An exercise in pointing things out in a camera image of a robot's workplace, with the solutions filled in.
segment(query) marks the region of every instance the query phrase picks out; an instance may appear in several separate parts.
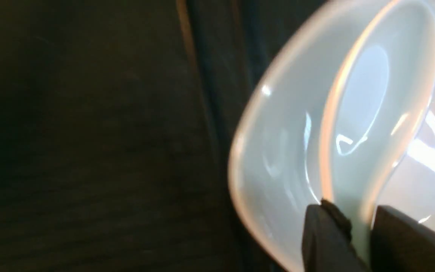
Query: dark background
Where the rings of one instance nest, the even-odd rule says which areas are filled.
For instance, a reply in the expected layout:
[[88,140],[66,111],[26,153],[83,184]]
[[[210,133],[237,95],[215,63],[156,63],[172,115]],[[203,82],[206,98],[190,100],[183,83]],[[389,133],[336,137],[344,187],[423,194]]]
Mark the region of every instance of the dark background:
[[0,272],[278,270],[228,148],[322,2],[0,0]]

